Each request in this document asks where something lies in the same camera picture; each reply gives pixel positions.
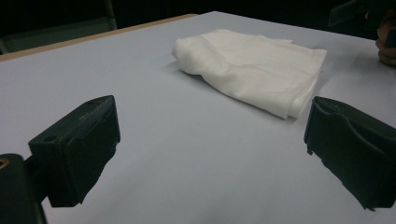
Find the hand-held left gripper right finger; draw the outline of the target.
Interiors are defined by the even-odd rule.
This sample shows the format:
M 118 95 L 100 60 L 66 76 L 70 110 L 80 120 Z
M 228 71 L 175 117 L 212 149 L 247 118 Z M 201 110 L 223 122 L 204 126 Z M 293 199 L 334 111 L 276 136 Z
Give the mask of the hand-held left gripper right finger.
M 365 209 L 396 203 L 396 129 L 357 108 L 315 97 L 304 133 L 317 155 Z

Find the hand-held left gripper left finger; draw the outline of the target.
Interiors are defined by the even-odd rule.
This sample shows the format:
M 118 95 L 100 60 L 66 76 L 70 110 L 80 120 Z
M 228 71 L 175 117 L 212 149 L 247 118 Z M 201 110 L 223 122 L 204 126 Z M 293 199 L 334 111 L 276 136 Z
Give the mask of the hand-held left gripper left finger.
M 90 100 L 29 142 L 31 160 L 53 207 L 82 203 L 120 142 L 115 97 Z

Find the white cloth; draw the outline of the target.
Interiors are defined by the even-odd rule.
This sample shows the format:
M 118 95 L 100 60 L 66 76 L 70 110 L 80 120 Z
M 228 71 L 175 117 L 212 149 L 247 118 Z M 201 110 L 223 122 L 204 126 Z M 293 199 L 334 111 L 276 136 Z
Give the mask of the white cloth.
M 282 119 L 298 118 L 312 96 L 327 51 L 288 39 L 226 29 L 180 38 L 172 49 L 183 72 Z

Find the dark chair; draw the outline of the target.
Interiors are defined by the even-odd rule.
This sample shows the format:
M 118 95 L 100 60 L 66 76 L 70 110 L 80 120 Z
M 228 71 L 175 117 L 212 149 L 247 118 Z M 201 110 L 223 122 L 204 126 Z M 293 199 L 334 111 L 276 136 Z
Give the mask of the dark chair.
M 2 54 L 116 29 L 111 0 L 0 0 Z

